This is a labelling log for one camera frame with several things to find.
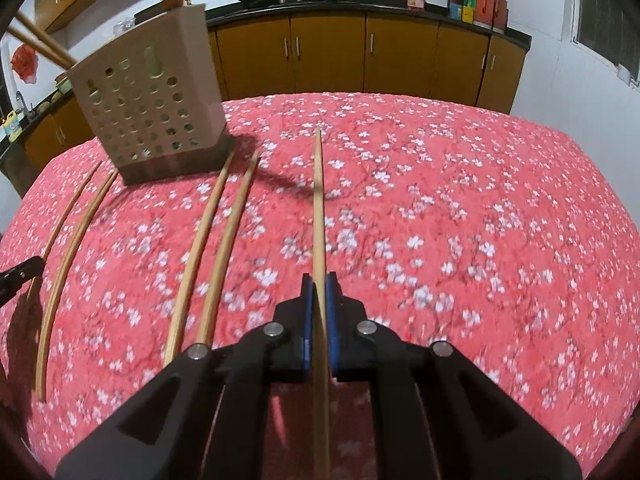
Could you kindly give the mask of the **red bags and containers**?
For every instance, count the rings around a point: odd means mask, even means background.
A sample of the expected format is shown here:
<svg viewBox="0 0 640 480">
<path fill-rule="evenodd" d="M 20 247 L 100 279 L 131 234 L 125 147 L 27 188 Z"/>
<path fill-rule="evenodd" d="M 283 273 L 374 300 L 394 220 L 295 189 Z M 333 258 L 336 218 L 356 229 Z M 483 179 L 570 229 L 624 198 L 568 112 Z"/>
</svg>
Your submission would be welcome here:
<svg viewBox="0 0 640 480">
<path fill-rule="evenodd" d="M 508 22 L 508 2 L 506 0 L 448 0 L 449 16 L 453 20 L 506 32 Z"/>
</svg>

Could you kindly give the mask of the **right barred window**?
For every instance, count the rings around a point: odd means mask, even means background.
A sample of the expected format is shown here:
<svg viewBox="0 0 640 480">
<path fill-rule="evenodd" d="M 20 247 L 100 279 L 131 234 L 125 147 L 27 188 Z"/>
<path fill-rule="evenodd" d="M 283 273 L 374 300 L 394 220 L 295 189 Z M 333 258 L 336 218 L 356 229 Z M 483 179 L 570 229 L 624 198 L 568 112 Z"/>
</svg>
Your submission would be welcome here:
<svg viewBox="0 0 640 480">
<path fill-rule="evenodd" d="M 630 0 L 579 0 L 578 44 L 630 73 L 639 84 L 639 12 Z"/>
</svg>

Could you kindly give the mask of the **green basin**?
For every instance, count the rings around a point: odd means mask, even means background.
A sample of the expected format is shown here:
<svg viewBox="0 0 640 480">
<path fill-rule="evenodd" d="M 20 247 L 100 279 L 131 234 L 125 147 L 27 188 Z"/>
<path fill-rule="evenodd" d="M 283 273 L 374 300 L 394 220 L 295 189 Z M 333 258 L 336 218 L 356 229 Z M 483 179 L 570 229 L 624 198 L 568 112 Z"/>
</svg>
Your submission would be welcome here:
<svg viewBox="0 0 640 480">
<path fill-rule="evenodd" d="M 72 83 L 70 82 L 70 78 L 68 78 L 67 74 L 59 74 L 55 77 L 55 87 L 58 92 L 61 94 L 67 94 L 73 90 Z"/>
</svg>

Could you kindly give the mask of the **lower wooden kitchen cabinets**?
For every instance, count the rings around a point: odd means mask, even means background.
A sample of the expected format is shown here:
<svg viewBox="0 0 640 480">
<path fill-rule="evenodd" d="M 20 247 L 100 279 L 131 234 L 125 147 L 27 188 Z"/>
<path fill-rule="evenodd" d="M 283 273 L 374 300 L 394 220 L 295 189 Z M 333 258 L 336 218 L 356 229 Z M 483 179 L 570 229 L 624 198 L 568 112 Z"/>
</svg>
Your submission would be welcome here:
<svg viewBox="0 0 640 480">
<path fill-rule="evenodd" d="M 422 96 L 506 113 L 528 41 L 446 16 L 289 6 L 209 23 L 158 14 L 70 69 L 69 96 L 24 131 L 30 162 L 98 139 L 130 183 L 215 171 L 230 151 L 222 106 L 305 92 Z"/>
</svg>

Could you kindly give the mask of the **red plastic bag hanging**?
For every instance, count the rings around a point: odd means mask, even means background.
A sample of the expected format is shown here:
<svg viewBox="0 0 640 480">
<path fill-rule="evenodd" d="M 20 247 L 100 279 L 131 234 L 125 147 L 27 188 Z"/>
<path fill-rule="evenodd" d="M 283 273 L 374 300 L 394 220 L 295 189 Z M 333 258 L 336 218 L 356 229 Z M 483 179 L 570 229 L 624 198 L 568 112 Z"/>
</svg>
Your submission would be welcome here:
<svg viewBox="0 0 640 480">
<path fill-rule="evenodd" d="M 14 73 L 25 84 L 37 82 L 38 56 L 34 48 L 21 44 L 13 53 L 11 66 Z"/>
</svg>

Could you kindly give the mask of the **red floral tablecloth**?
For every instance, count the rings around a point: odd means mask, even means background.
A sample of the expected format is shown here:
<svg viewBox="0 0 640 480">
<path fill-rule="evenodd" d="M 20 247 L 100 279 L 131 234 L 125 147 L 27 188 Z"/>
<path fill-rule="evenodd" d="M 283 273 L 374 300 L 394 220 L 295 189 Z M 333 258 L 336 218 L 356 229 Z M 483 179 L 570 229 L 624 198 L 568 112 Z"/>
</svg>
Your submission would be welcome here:
<svg viewBox="0 0 640 480">
<path fill-rule="evenodd" d="M 326 266 L 414 344 L 446 340 L 593 471 L 639 399 L 639 233 L 566 134 L 472 107 L 300 94 L 224 107 L 238 148 L 190 301 L 193 342 L 248 160 L 214 343 L 233 344 L 311 269 L 314 130 L 322 135 Z M 42 255 L 98 162 L 31 302 L 1 311 L 1 403 L 53 469 L 162 368 L 214 176 L 127 186 L 102 145 L 51 160 L 1 239 Z"/>
</svg>

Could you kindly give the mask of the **beige perforated utensil holder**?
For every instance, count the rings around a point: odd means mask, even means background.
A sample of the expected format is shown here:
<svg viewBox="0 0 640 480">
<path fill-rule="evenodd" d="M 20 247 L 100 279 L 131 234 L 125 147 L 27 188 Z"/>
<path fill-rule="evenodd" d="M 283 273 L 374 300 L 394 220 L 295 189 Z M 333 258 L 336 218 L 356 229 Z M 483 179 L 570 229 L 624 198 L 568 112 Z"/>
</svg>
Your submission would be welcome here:
<svg viewBox="0 0 640 480">
<path fill-rule="evenodd" d="M 134 26 L 67 76 L 126 185 L 224 166 L 232 140 L 201 4 Z"/>
</svg>

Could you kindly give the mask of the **yellow detergent bottle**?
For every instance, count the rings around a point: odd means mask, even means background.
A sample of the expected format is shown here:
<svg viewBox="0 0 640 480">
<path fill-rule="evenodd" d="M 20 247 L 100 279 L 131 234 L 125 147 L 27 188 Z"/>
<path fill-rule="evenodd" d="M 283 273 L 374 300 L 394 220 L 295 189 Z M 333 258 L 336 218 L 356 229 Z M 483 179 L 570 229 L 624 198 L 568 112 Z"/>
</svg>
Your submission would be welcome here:
<svg viewBox="0 0 640 480">
<path fill-rule="evenodd" d="M 14 142 L 22 133 L 20 115 L 15 110 L 6 115 L 2 125 L 3 131 L 10 142 Z"/>
</svg>

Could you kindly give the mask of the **black countertop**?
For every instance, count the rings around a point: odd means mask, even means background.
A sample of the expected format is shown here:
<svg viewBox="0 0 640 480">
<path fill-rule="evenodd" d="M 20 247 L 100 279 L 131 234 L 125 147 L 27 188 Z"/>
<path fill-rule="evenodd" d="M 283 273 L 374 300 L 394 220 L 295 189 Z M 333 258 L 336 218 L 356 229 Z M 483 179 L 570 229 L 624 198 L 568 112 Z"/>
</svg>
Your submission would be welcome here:
<svg viewBox="0 0 640 480">
<path fill-rule="evenodd" d="M 304 92 L 420 96 L 510 113 L 532 38 L 402 0 L 279 0 L 206 13 L 224 100 Z"/>
</svg>

